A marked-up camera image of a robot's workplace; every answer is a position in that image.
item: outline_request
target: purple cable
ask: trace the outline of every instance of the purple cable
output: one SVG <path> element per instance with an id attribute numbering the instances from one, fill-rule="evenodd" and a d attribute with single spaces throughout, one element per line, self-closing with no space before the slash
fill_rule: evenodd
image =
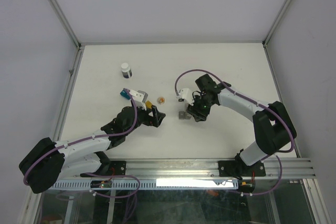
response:
<path id="1" fill-rule="evenodd" d="M 287 124 L 284 122 L 284 120 L 277 114 L 275 113 L 273 110 L 271 110 L 270 108 L 262 105 L 262 104 L 259 104 L 257 101 L 249 98 L 249 97 L 246 97 L 245 95 L 243 94 L 240 94 L 240 93 L 237 93 L 235 92 L 233 89 L 231 89 L 224 81 L 222 81 L 219 77 L 217 77 L 216 75 L 214 75 L 213 73 L 209 72 L 209 71 L 206 71 L 206 70 L 203 70 L 203 69 L 191 69 L 191 70 L 188 70 L 188 71 L 185 71 L 184 73 L 182 73 L 175 81 L 175 92 L 176 92 L 176 95 L 178 95 L 178 91 L 177 91 L 177 82 L 178 80 L 184 76 L 186 73 L 190 73 L 190 72 L 204 72 L 204 73 L 208 73 L 210 74 L 211 76 L 213 76 L 214 78 L 216 78 L 228 91 L 230 91 L 231 93 L 235 94 L 236 96 L 238 97 L 241 97 L 243 98 L 244 100 L 246 101 L 249 101 L 265 110 L 267 110 L 269 113 L 271 113 L 272 115 L 274 115 L 276 117 L 276 119 L 279 120 L 279 122 L 284 126 L 284 128 L 286 129 L 288 135 L 289 135 L 289 138 L 290 138 L 290 143 L 291 143 L 291 147 L 289 150 L 286 150 L 286 151 L 278 151 L 278 152 L 282 152 L 282 153 L 289 153 L 291 151 L 294 150 L 294 147 L 295 147 L 295 142 L 294 142 L 294 138 L 293 138 L 293 135 L 292 133 L 290 132 L 290 129 L 289 127 L 287 126 Z"/>
<path id="2" fill-rule="evenodd" d="M 134 214 L 134 211 L 136 210 L 136 206 L 138 205 L 138 197 L 136 194 L 134 194 L 132 202 L 129 204 L 130 197 L 127 198 L 126 203 L 126 210 L 124 214 L 124 218 L 122 220 L 122 224 L 125 224 Z"/>
<path id="3" fill-rule="evenodd" d="M 93 173 L 86 173 L 86 174 L 89 175 L 89 176 L 92 176 L 92 177 L 96 177 L 96 178 L 111 178 L 111 176 L 101 176 L 101 175 L 96 175 L 96 174 L 93 174 Z M 113 176 L 113 178 L 132 178 L 132 179 L 134 179 L 138 182 L 138 186 L 133 192 L 131 192 L 130 194 L 127 194 L 127 195 L 123 195 L 123 196 L 108 196 L 108 195 L 105 195 L 105 194 L 98 193 L 94 190 L 92 190 L 92 192 L 96 193 L 99 196 L 105 197 L 105 198 L 121 199 L 121 198 L 130 197 L 130 196 L 136 194 L 139 191 L 141 182 L 137 177 L 134 177 L 132 175 L 115 175 L 115 176 Z"/>
<path id="4" fill-rule="evenodd" d="M 134 122 L 133 122 L 132 126 L 131 126 L 127 131 L 122 132 L 122 133 L 116 133 L 116 134 L 104 134 L 104 135 L 98 135 L 98 136 L 95 136 L 95 137 L 122 136 L 122 135 L 125 135 L 125 134 L 130 133 L 130 132 L 133 130 L 133 128 L 135 127 L 136 122 L 137 122 L 136 120 L 138 119 L 138 111 L 137 111 L 137 109 L 136 109 L 137 105 L 135 104 L 135 101 L 134 101 L 132 95 L 129 93 L 129 90 L 124 89 L 124 91 L 125 91 L 125 92 L 127 93 L 127 95 L 131 98 L 131 102 L 132 102 L 132 105 L 133 105 L 133 107 L 134 107 Z M 72 146 L 72 145 L 74 145 L 74 144 L 78 144 L 78 143 L 81 143 L 81 142 L 83 142 L 83 141 L 90 140 L 90 139 L 92 139 L 92 136 L 84 137 L 84 138 L 82 138 L 82 139 L 79 139 L 79 140 L 76 140 L 76 141 L 74 141 L 74 142 L 69 143 L 68 146 Z M 61 145 L 61 146 L 59 146 L 59 147 L 55 147 L 54 149 L 50 150 L 50 151 L 47 152 L 46 154 L 42 155 L 37 161 L 35 161 L 35 162 L 31 165 L 31 167 L 27 170 L 27 172 L 25 173 L 25 176 L 24 176 L 24 178 L 23 178 L 23 183 L 24 183 L 26 186 L 28 186 L 28 185 L 29 185 L 29 184 L 28 184 L 28 181 L 27 181 L 27 180 L 28 180 L 28 175 L 29 175 L 29 173 L 34 169 L 34 167 L 35 167 L 38 163 L 40 163 L 44 158 L 46 158 L 47 156 L 49 156 L 51 153 L 53 153 L 53 152 L 55 152 L 55 151 L 57 151 L 57 150 L 59 150 L 59 149 L 62 149 L 62 148 L 64 148 L 64 145 Z"/>

